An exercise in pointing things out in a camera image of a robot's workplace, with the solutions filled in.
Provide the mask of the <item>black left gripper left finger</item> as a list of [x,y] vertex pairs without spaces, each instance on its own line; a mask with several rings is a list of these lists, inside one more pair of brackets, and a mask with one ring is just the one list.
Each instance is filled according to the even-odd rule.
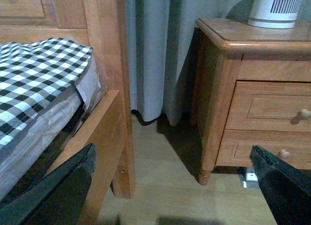
[[89,144],[43,177],[18,198],[0,208],[2,225],[75,225],[96,165]]

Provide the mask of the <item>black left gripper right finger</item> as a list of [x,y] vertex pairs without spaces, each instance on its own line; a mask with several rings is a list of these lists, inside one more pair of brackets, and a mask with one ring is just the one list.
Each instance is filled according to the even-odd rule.
[[311,223],[311,177],[254,145],[250,160],[259,188],[278,225]]

